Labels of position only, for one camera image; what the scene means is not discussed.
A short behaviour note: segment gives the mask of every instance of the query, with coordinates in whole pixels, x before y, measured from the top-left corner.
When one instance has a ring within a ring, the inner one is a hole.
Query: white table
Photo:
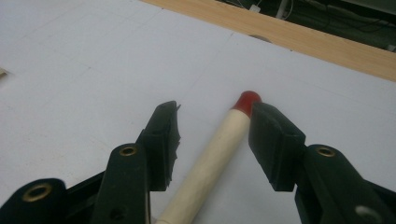
[[[173,181],[157,217],[223,115],[258,92],[361,175],[396,190],[396,84],[138,1],[1,1],[0,203],[44,177],[67,187],[103,171],[156,105],[176,100]],[[298,223],[245,141],[194,223]]]

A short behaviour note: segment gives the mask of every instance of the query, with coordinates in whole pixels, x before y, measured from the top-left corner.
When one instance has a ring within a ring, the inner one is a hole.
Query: white plug
[[[260,9],[261,8],[259,8],[258,6],[256,6],[256,5],[251,5],[251,7],[250,7],[250,11],[254,11],[254,12],[260,12]]]

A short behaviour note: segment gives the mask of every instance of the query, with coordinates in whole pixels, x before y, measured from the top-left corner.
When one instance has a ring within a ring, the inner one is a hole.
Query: red tip
[[[262,98],[254,91],[244,91],[239,97],[238,102],[233,106],[233,109],[244,112],[248,117],[251,116],[251,108],[254,102],[261,102]]]

